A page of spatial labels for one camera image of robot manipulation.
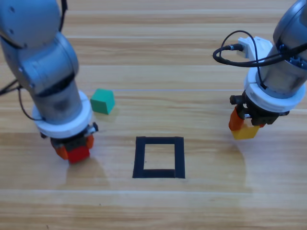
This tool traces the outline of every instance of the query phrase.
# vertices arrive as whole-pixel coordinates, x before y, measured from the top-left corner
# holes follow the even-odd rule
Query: wood grain
[[[307,229],[307,98],[234,141],[229,96],[242,93],[248,69],[211,56],[237,29],[272,40],[294,0],[68,2],[78,86],[88,97],[113,90],[116,106],[93,117],[91,158],[68,165],[17,93],[0,97],[1,230]],[[13,79],[2,54],[0,72],[0,85]],[[23,100],[30,111],[26,91]],[[184,137],[186,179],[132,179],[137,136]],[[174,165],[171,147],[146,150],[146,168]]]

